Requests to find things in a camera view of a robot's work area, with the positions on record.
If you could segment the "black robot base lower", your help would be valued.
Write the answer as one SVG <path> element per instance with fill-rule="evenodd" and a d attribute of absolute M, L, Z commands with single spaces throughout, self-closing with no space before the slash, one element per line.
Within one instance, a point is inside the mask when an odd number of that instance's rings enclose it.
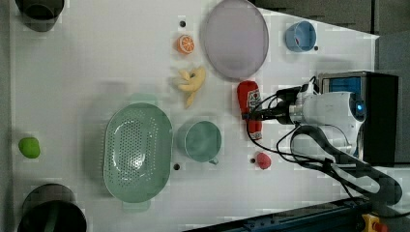
<path fill-rule="evenodd" d="M 69 188 L 45 184 L 24 199 L 17 232 L 87 232 L 87 220 Z"/>

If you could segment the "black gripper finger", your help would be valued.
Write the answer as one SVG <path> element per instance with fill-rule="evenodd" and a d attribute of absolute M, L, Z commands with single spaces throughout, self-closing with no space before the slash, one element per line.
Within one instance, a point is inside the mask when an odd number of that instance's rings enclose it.
<path fill-rule="evenodd" d="M 246 121 L 262 121 L 263 115 L 260 112 L 248 112 L 242 114 L 242 119 Z"/>

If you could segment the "black robot base upper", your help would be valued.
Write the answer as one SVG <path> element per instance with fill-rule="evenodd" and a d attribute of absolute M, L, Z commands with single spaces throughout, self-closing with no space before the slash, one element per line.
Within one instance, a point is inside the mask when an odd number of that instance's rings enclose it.
<path fill-rule="evenodd" d="M 36 32 L 51 30 L 65 7 L 65 0 L 15 0 L 15 3 L 23 24 Z"/>

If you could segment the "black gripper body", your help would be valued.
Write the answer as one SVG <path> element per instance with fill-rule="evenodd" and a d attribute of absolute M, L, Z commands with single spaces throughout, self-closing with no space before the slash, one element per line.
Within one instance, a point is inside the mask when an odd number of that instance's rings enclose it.
<path fill-rule="evenodd" d="M 279 101 L 275 106 L 269 106 L 264 113 L 264 120 L 277 120 L 282 125 L 292 125 L 289 116 L 289 104 L 286 101 Z"/>

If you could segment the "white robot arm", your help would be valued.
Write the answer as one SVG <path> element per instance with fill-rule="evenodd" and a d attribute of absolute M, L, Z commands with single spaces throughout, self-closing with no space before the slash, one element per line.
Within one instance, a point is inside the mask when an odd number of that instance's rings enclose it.
<path fill-rule="evenodd" d="M 398 181 L 354 157 L 359 130 L 366 120 L 360 96 L 351 92 L 304 95 L 288 89 L 273 97 L 280 99 L 277 106 L 263 108 L 263 101 L 250 94 L 242 119 L 247 123 L 277 120 L 295 127 L 289 133 L 290 151 L 275 149 L 276 154 L 323 172 L 373 201 L 386 205 L 399 202 L 402 188 Z"/>

